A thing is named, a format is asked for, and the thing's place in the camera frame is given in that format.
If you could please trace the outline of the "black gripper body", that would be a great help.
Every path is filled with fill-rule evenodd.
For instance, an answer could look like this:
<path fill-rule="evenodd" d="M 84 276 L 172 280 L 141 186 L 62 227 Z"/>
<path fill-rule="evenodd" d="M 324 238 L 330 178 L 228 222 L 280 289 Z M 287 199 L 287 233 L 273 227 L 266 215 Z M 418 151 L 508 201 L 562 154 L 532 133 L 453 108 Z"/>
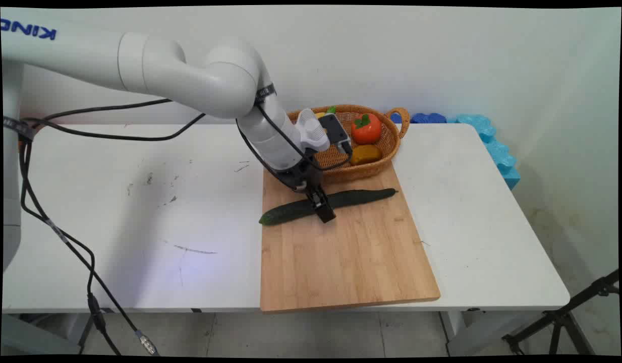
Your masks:
<path fill-rule="evenodd" d="M 278 178 L 295 193 L 325 196 L 325 191 L 321 185 L 323 174 L 322 170 L 313 167 L 312 163 L 304 158 L 292 168 L 279 170 Z"/>

